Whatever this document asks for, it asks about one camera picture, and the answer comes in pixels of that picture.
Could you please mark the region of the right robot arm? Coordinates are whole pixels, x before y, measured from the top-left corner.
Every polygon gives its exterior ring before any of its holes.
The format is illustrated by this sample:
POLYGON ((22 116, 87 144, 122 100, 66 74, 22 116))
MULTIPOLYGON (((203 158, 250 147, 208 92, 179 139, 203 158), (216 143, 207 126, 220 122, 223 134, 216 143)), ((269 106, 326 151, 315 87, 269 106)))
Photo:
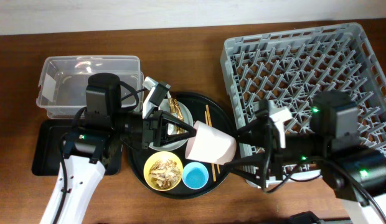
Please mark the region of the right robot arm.
POLYGON ((289 109, 267 100, 258 104, 256 118, 238 129, 235 139, 265 151, 225 163, 225 171, 272 194, 302 165, 316 164, 353 223, 386 223, 386 157, 361 143, 357 104, 347 93, 314 96, 311 134, 286 134, 289 109))

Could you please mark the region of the pink cup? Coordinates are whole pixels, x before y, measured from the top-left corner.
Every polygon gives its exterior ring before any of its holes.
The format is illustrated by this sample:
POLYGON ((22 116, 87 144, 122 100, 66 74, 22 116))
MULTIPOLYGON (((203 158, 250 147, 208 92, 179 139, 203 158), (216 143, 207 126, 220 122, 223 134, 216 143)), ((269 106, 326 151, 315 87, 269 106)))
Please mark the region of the pink cup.
POLYGON ((237 150, 232 136, 201 121, 194 123, 196 136, 187 141, 185 158, 212 164, 231 162, 237 150))

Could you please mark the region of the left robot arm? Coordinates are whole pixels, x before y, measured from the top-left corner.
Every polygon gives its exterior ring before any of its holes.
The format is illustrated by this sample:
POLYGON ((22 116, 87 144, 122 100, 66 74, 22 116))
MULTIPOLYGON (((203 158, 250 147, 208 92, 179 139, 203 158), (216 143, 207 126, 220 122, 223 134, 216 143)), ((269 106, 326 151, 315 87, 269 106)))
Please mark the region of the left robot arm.
POLYGON ((71 130, 59 139, 59 174, 41 223, 81 223, 95 189, 123 145, 142 150, 196 135, 193 126, 159 110, 170 86, 154 80, 150 84, 139 113, 135 105, 122 106, 122 88, 135 99, 139 96, 119 76, 97 73, 88 78, 87 105, 77 111, 71 130))

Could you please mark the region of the food scraps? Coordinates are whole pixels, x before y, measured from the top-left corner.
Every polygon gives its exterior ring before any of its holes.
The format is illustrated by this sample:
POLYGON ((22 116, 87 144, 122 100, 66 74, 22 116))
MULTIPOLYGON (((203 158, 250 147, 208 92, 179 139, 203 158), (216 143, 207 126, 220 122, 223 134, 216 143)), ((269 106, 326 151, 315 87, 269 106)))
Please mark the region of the food scraps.
POLYGON ((175 186, 181 178, 177 162, 170 159, 156 161, 149 170, 149 180, 162 190, 175 186))

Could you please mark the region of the yellow bowl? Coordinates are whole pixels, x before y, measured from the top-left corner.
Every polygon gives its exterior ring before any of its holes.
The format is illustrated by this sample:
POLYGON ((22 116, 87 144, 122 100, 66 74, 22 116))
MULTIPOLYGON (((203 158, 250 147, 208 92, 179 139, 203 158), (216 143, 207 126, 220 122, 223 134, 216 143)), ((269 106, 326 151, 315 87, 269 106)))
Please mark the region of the yellow bowl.
POLYGON ((154 190, 168 191, 182 180, 183 164, 171 152, 161 151, 150 156, 144 165, 146 183, 154 190))

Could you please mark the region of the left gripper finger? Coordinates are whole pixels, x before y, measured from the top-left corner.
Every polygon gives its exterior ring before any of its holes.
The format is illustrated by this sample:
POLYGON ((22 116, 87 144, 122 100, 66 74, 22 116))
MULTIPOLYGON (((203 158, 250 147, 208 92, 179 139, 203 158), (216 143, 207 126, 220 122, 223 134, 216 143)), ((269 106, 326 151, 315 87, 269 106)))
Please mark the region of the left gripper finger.
POLYGON ((193 133, 186 132, 182 134, 173 134, 173 135, 161 134, 154 138, 153 145, 156 147, 162 147, 167 144, 193 138, 195 136, 196 136, 196 132, 193 132, 193 133))
POLYGON ((163 121, 166 124, 172 124, 172 125, 177 126, 178 128, 182 128, 183 130, 185 130, 185 131, 187 131, 189 133, 195 132, 195 128, 193 126, 185 123, 184 121, 181 121, 180 119, 178 119, 177 117, 173 116, 172 114, 170 114, 167 111, 163 112, 163 121))

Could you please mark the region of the blue cup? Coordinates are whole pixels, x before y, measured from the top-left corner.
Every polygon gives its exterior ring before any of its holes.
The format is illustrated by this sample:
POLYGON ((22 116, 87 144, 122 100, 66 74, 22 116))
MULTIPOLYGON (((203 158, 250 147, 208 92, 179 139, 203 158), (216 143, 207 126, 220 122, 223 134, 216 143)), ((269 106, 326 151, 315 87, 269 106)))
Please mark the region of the blue cup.
POLYGON ((192 190, 201 189, 209 179, 209 172, 200 162, 188 163, 182 173, 183 183, 192 190))

